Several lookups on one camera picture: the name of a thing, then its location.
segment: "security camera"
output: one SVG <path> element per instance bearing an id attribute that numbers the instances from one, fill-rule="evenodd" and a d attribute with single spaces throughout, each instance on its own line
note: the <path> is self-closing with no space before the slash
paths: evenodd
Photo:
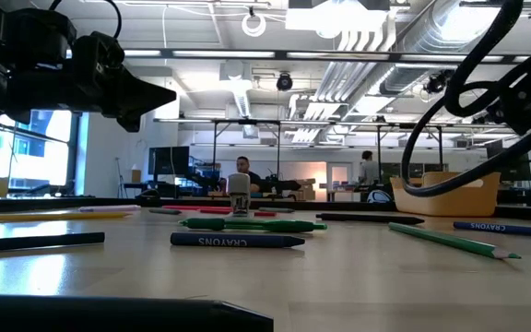
<path id="1" fill-rule="evenodd" d="M 289 73 L 280 73 L 280 77 L 277 79 L 276 88 L 278 91 L 288 91 L 292 89 L 292 78 Z"/>

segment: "table surface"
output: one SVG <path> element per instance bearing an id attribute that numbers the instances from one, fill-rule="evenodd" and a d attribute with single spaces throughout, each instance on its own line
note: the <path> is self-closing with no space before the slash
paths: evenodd
<path id="1" fill-rule="evenodd" d="M 523 257 L 507 261 L 361 222 L 328 222 L 295 249 L 171 246 L 186 231 L 176 221 L 195 214 L 0 223 L 0 237 L 106 232 L 105 244 L 0 253 L 0 293 L 218 299 L 273 316 L 276 331 L 531 330 L 529 237 L 454 231 L 455 219 L 420 225 Z"/>

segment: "ceiling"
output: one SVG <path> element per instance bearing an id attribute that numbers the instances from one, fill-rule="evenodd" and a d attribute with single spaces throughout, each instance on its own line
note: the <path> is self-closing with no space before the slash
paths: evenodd
<path id="1" fill-rule="evenodd" d="M 269 0 L 270 9 L 259 9 L 259 13 L 284 15 L 289 0 Z M 47 8 L 52 0 L 0 0 L 6 10 L 21 7 Z M 396 17 L 397 34 L 425 7 L 429 0 L 409 0 L 411 8 L 399 12 Z M 191 14 L 167 6 L 126 6 L 118 4 L 123 15 L 123 29 L 119 42 L 124 48 L 207 48 L 207 49 L 264 49 L 264 50 L 335 50 L 339 37 L 328 40 L 313 31 L 286 30 L 285 24 L 273 19 L 266 20 L 266 30 L 257 38 L 246 35 L 241 28 L 243 16 L 218 16 L 216 23 L 207 16 L 207 7 L 188 7 L 201 13 Z M 71 18 L 80 35 L 98 30 L 112 34 L 116 17 L 106 3 L 91 3 L 84 0 L 65 0 L 57 10 Z M 245 8 L 215 7 L 218 15 L 245 13 Z M 495 48 L 493 53 L 531 53 L 531 19 L 520 18 L 511 33 Z M 129 59 L 126 65 L 168 66 L 173 69 L 187 91 L 189 99 L 183 111 L 203 109 L 224 110 L 234 103 L 231 92 L 219 89 L 219 60 L 142 60 Z M 318 88 L 327 69 L 327 62 L 300 61 L 253 61 L 252 76 L 254 89 L 249 90 L 251 104 L 288 105 L 295 92 L 314 91 Z M 507 65 L 481 65 L 470 80 L 495 80 L 510 69 Z M 294 80 L 292 92 L 278 92 L 277 76 L 289 72 Z M 391 106 L 393 114 L 403 114 L 415 120 L 424 113 L 432 102 L 424 102 L 418 94 L 409 92 L 412 98 L 396 99 Z M 467 94 L 466 102 L 474 96 Z"/>

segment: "green colored pencil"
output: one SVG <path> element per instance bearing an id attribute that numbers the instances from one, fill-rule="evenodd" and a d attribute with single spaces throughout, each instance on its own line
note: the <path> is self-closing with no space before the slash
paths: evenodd
<path id="1" fill-rule="evenodd" d="M 510 253 L 492 244 L 480 243 L 477 241 L 472 241 L 465 238 L 440 233 L 437 231 L 424 230 L 421 228 L 407 226 L 394 222 L 389 222 L 388 227 L 393 231 L 400 231 L 405 234 L 417 236 L 421 239 L 434 241 L 436 243 L 441 243 L 444 245 L 449 245 L 454 248 L 462 249 L 470 253 L 484 255 L 490 258 L 522 258 L 518 254 Z"/>

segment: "blue crayon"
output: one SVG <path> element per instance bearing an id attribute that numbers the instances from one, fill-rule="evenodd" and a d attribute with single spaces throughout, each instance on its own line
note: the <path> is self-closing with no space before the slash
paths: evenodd
<path id="1" fill-rule="evenodd" d="M 304 244 L 304 239 L 288 235 L 174 232 L 171 234 L 171 244 L 227 247 L 286 248 Z"/>
<path id="2" fill-rule="evenodd" d="M 510 226 L 510 225 L 497 225 L 478 222 L 460 222 L 454 223 L 454 228 L 459 230 L 472 230 L 472 231 L 492 231 L 503 234 L 517 234 L 531 236 L 531 227 L 523 226 Z"/>

